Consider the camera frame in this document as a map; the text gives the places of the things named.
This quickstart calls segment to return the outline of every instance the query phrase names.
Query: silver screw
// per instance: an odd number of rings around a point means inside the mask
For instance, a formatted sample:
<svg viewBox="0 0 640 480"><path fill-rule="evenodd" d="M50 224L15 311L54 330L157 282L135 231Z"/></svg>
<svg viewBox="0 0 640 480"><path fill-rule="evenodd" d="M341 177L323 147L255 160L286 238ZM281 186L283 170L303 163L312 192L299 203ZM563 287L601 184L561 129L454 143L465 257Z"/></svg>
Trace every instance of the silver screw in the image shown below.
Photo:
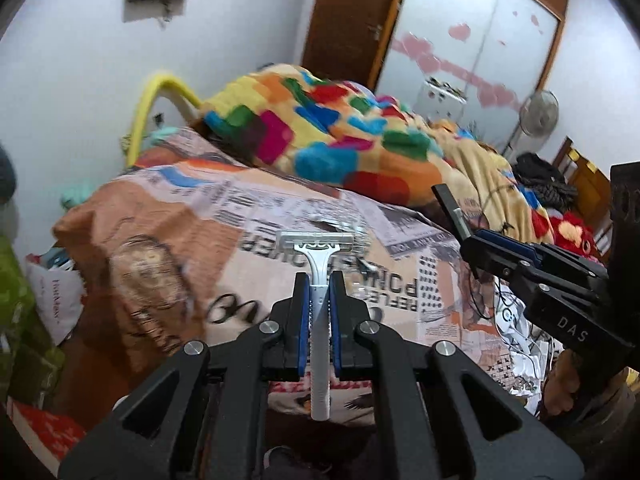
<svg viewBox="0 0 640 480"><path fill-rule="evenodd" d="M260 332L263 334L275 334L280 329L280 324L273 319L260 323Z"/></svg>
<svg viewBox="0 0 640 480"><path fill-rule="evenodd" d="M436 352L440 355L450 356L456 353L456 346L451 341L438 341Z"/></svg>
<svg viewBox="0 0 640 480"><path fill-rule="evenodd" d="M365 334L373 335L377 333L378 330L380 330L380 325L375 321L363 321L360 323L360 331Z"/></svg>
<svg viewBox="0 0 640 480"><path fill-rule="evenodd" d="M184 346L184 353L187 355L199 355L202 354L204 350L204 345L202 341L189 341Z"/></svg>

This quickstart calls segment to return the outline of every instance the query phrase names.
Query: pile of clothes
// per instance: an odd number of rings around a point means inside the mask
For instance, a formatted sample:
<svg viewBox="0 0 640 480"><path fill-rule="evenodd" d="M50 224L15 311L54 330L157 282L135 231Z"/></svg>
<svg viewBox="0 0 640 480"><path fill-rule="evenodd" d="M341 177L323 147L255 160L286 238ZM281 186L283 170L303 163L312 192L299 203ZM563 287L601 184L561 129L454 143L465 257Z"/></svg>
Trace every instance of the pile of clothes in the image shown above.
<svg viewBox="0 0 640 480"><path fill-rule="evenodd" d="M557 209L564 214L571 209L578 196L578 190L567 184L558 168L535 153L520 155L513 167L513 174L518 182L535 193L545 208Z"/></svg>

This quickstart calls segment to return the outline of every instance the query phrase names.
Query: yellow tube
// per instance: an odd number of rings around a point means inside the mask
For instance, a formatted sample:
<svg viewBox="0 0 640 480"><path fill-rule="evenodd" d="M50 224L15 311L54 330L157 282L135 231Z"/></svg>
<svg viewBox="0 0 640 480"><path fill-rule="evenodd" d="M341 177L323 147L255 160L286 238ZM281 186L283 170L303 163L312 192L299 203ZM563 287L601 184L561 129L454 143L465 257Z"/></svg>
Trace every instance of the yellow tube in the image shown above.
<svg viewBox="0 0 640 480"><path fill-rule="evenodd" d="M136 163L136 159L140 154L146 118L151 111L156 96L161 90L165 89L176 92L179 96L190 102L194 108L200 108L202 104L200 98L197 97L181 79L169 73L155 74L146 84L140 102L138 103L138 108L136 108L136 114L131 126L129 149L127 150L127 168Z"/></svg>

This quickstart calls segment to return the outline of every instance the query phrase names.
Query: white plastic bag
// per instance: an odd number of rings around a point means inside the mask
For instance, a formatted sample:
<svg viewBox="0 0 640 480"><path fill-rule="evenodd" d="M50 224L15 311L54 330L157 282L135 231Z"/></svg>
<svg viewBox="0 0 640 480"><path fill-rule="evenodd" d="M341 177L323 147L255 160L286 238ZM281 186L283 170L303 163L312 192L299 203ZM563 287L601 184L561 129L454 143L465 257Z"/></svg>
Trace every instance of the white plastic bag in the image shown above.
<svg viewBox="0 0 640 480"><path fill-rule="evenodd" d="M73 330L82 314L84 285L77 270L47 269L27 260L27 280L36 297L36 311L54 345Z"/></svg>

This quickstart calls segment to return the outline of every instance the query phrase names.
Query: triangular cutout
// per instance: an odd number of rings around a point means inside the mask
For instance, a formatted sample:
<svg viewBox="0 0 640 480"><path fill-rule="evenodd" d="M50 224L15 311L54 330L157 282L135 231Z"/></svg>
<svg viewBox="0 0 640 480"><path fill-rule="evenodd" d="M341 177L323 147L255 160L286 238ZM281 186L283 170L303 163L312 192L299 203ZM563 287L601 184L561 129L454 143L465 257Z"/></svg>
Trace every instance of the triangular cutout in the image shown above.
<svg viewBox="0 0 640 480"><path fill-rule="evenodd" d="M520 420L476 378L465 374L462 387L474 410L482 436L492 441L520 428Z"/></svg>
<svg viewBox="0 0 640 480"><path fill-rule="evenodd" d="M127 413L122 427L145 438L154 438L160 430L179 381L180 374L177 370L165 376Z"/></svg>

